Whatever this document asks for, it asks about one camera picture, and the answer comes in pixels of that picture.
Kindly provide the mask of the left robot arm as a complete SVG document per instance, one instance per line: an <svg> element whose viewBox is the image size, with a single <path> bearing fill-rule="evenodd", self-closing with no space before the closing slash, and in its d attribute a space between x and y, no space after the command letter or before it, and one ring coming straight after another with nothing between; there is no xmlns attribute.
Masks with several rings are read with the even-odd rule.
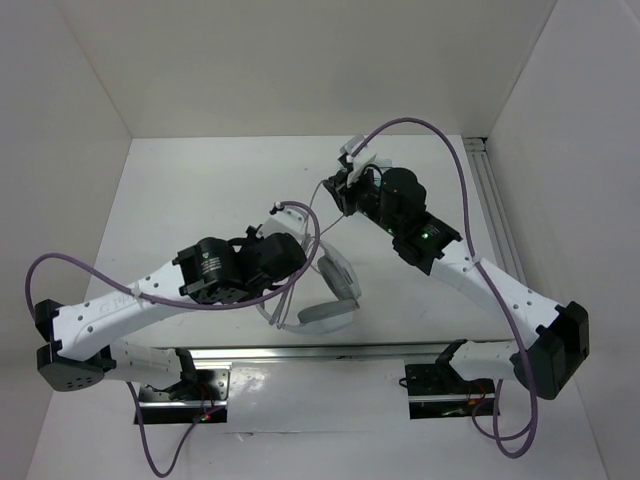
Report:
<svg viewBox="0 0 640 480"><path fill-rule="evenodd" d="M35 325L46 343L37 370L53 390L72 392L111 379L189 397L204 381L185 348L133 345L126 336L183 311L227 311L258 305L292 286L309 268L288 233L265 238L207 237L160 269L76 305L36 304Z"/></svg>

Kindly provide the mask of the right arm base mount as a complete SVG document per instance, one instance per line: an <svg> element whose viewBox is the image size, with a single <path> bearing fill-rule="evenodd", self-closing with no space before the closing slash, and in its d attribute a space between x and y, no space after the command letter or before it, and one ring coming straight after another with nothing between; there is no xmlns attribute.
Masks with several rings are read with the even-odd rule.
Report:
<svg viewBox="0 0 640 480"><path fill-rule="evenodd" d="M434 360L405 365L398 380L408 395L409 417L444 419L470 417L473 412L490 416L495 399L495 382L490 379L463 380L449 361L462 341L454 341Z"/></svg>

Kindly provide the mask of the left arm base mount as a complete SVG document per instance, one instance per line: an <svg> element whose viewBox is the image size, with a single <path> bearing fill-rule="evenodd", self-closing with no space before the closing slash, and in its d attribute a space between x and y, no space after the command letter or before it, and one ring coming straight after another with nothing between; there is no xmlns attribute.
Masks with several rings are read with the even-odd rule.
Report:
<svg viewBox="0 0 640 480"><path fill-rule="evenodd" d="M137 400L145 425L204 424L227 422L231 367L228 363L197 367L191 353L177 350L180 381L159 389L140 386Z"/></svg>

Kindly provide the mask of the grey white headphones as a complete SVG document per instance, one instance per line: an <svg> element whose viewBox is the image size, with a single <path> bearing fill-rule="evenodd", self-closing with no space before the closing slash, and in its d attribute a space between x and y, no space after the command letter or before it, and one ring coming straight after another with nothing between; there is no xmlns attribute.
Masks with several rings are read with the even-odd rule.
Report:
<svg viewBox="0 0 640 480"><path fill-rule="evenodd" d="M345 256L326 241L320 241L314 264L302 279L268 310L256 309L279 330L319 336L342 330L353 323L360 308L361 286Z"/></svg>

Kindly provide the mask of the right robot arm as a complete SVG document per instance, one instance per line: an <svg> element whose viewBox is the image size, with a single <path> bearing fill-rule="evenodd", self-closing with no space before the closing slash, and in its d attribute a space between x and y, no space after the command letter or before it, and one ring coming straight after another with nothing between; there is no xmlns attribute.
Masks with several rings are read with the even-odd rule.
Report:
<svg viewBox="0 0 640 480"><path fill-rule="evenodd" d="M391 168L376 179L366 169L354 183L340 171L322 184L341 213L361 213L389 233L407 264L515 324L510 341L452 342L436 369L444 390L457 392L479 379L510 380L553 400L588 357L587 311L574 301L562 306L473 255L454 228L427 211L426 190L410 170Z"/></svg>

